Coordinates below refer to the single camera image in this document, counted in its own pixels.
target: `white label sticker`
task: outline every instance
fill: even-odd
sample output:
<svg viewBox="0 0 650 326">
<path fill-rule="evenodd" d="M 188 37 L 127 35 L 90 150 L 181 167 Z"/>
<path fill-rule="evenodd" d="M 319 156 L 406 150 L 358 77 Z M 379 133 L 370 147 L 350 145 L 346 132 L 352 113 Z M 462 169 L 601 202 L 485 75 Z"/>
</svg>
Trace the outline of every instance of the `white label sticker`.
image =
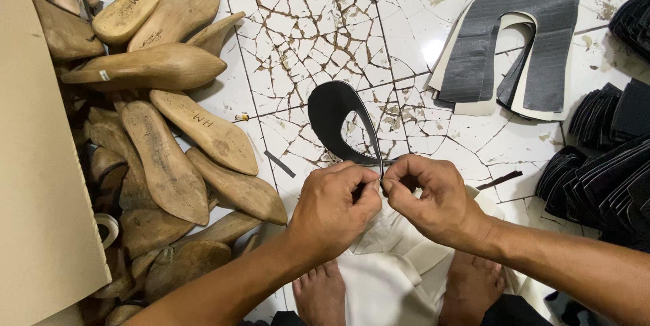
<svg viewBox="0 0 650 326">
<path fill-rule="evenodd" d="M 106 70 L 101 70 L 101 71 L 100 71 L 100 76 L 102 77 L 102 80 L 104 80 L 104 81 L 110 81 L 109 74 L 106 73 Z"/>
</svg>

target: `beige cardboard sheet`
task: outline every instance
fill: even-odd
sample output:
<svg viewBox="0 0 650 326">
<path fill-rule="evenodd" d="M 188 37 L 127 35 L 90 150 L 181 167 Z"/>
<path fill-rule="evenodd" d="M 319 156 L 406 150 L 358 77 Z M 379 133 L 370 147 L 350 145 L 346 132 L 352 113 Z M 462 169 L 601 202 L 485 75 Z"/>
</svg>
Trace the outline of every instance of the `beige cardboard sheet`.
<svg viewBox="0 0 650 326">
<path fill-rule="evenodd" d="M 32 325 L 110 281 L 31 0 L 0 0 L 0 325 Z"/>
</svg>

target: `forearm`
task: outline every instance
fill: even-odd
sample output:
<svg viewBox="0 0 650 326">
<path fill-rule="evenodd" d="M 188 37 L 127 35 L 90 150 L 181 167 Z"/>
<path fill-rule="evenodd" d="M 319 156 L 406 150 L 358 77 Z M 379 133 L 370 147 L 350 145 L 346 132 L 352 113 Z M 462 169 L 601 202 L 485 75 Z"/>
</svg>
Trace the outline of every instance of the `forearm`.
<svg viewBox="0 0 650 326">
<path fill-rule="evenodd" d="M 565 291 L 615 322 L 650 320 L 650 255 L 492 217 L 490 221 L 485 240 L 463 251 Z"/>
<path fill-rule="evenodd" d="M 234 325 L 284 284 L 318 264 L 287 231 L 194 280 L 129 320 L 128 325 Z"/>
</svg>

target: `toe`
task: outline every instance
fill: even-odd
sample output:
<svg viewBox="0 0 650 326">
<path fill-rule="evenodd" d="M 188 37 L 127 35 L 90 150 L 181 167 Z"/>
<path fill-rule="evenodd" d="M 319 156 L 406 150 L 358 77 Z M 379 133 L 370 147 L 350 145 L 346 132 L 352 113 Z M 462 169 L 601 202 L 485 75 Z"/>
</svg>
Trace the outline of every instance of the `toe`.
<svg viewBox="0 0 650 326">
<path fill-rule="evenodd" d="M 300 275 L 300 289 L 303 289 L 309 284 L 309 275 L 307 273 Z"/>
<path fill-rule="evenodd" d="M 454 254 L 454 259 L 451 261 L 451 267 L 458 267 L 461 265 L 471 265 L 476 256 L 463 253 L 462 251 L 456 251 Z"/>
<path fill-rule="evenodd" d="M 506 279 L 504 277 L 499 277 L 496 285 L 497 291 L 499 291 L 500 294 L 503 293 L 504 289 L 506 289 Z"/>
<path fill-rule="evenodd" d="M 316 271 L 316 276 L 317 276 L 318 278 L 322 278 L 322 277 L 326 277 L 326 276 L 327 276 L 327 274 L 325 273 L 325 268 L 323 267 L 323 265 L 318 265 L 318 266 L 316 266 L 315 271 Z"/>
<path fill-rule="evenodd" d="M 293 288 L 293 296 L 300 297 L 300 291 L 302 290 L 302 285 L 300 283 L 300 278 L 291 282 L 291 287 Z"/>
<path fill-rule="evenodd" d="M 482 268 L 489 269 L 490 268 L 489 265 L 488 265 L 488 260 L 486 260 L 486 259 L 484 259 L 484 258 L 482 258 L 480 256 L 475 256 L 474 257 L 474 260 L 472 261 L 472 266 L 474 266 L 474 267 L 476 267 L 478 269 L 482 269 Z"/>
<path fill-rule="evenodd" d="M 327 263 L 323 264 L 323 267 L 325 268 L 325 273 L 327 274 L 328 277 L 334 278 L 334 277 L 341 276 L 341 271 L 339 270 L 339 264 L 337 264 L 336 259 L 332 261 L 328 261 Z"/>
<path fill-rule="evenodd" d="M 494 263 L 494 266 L 492 266 L 492 276 L 496 278 L 501 275 L 501 269 L 503 269 L 501 264 Z"/>
</svg>

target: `stack of black pieces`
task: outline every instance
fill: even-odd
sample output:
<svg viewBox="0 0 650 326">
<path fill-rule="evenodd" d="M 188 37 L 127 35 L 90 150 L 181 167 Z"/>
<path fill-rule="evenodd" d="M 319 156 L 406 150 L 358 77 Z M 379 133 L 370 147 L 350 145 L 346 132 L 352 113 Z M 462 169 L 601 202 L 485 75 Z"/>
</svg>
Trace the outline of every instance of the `stack of black pieces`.
<svg viewBox="0 0 650 326">
<path fill-rule="evenodd" d="M 549 214 L 650 253 L 650 134 L 600 156 L 563 148 L 548 162 L 536 195 Z"/>
<path fill-rule="evenodd" d="M 628 0 L 616 11 L 609 28 L 650 62 L 650 0 Z"/>
<path fill-rule="evenodd" d="M 625 91 L 611 83 L 591 91 L 573 114 L 569 133 L 579 146 L 600 151 L 650 133 L 650 86 L 632 79 Z"/>
</svg>

